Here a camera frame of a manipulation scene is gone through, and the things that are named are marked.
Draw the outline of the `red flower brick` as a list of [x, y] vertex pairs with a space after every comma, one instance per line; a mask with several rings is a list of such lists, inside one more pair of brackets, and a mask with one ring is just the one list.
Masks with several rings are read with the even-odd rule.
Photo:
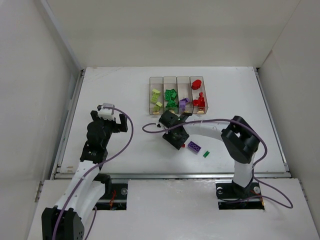
[[196, 79], [195, 81], [192, 82], [191, 88], [193, 90], [198, 90], [202, 86], [202, 81], [200, 79]]

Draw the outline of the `lime and green brick stack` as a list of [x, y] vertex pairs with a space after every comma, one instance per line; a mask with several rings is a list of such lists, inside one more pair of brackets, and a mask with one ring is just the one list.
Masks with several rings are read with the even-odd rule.
[[158, 101], [158, 102], [154, 105], [153, 111], [154, 111], [154, 112], [160, 112], [162, 106], [163, 106], [163, 104]]

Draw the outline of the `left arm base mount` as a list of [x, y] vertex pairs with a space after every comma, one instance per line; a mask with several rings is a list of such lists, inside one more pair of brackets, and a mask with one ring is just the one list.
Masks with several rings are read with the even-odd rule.
[[107, 174], [98, 174], [95, 181], [104, 184], [105, 193], [95, 206], [98, 211], [124, 211], [127, 209], [128, 180], [112, 179]]

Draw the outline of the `small green piece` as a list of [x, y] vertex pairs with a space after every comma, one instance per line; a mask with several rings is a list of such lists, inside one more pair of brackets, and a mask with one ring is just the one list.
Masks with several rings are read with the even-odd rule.
[[206, 152], [203, 154], [203, 157], [206, 158], [209, 154], [210, 154], [210, 152], [209, 152], [209, 151], [206, 151]]

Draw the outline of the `lime arch green brick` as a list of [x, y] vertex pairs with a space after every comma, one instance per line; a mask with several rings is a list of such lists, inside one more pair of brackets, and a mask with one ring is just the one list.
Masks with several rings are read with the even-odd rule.
[[158, 102], [160, 95], [161, 94], [157, 95], [157, 94], [152, 93], [151, 98], [150, 98], [150, 102], [156, 104]]

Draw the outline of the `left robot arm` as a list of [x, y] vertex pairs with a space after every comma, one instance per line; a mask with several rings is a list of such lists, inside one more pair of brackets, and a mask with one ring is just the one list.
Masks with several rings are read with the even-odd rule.
[[102, 174], [103, 165], [110, 161], [107, 145], [112, 134], [133, 130], [130, 117], [111, 106], [98, 106], [90, 113], [86, 142], [80, 161], [64, 194], [53, 207], [41, 215], [42, 239], [86, 240], [91, 232], [85, 229], [90, 214], [97, 214], [97, 202], [111, 188], [111, 178]]

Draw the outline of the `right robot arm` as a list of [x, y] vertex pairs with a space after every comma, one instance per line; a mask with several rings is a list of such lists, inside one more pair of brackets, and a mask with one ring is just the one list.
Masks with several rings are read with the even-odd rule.
[[253, 181], [253, 159], [262, 142], [261, 138], [240, 116], [187, 121], [189, 116], [190, 113], [177, 116], [168, 110], [163, 113], [159, 119], [159, 123], [167, 129], [163, 139], [177, 150], [190, 135], [222, 141], [234, 160], [233, 190], [238, 195], [246, 194]]

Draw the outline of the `red long brick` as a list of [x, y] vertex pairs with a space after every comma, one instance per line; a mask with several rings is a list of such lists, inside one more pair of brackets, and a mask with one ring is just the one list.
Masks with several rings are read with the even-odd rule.
[[205, 99], [203, 97], [199, 97], [198, 99], [194, 99], [192, 103], [193, 103], [194, 107], [199, 107], [199, 108], [205, 107]]

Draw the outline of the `red rectangular brick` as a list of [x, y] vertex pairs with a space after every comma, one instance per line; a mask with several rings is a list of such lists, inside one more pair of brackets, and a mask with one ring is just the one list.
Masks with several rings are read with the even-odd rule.
[[169, 100], [175, 100], [177, 97], [177, 92], [176, 90], [173, 88], [173, 89], [166, 89], [165, 92], [164, 92], [164, 99], [166, 101], [169, 101]]

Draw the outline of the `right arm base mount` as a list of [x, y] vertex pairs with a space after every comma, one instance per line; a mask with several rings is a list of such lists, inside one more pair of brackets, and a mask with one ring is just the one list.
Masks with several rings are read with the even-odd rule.
[[243, 188], [232, 182], [217, 182], [216, 197], [219, 210], [264, 210], [261, 188], [257, 182], [251, 182]]

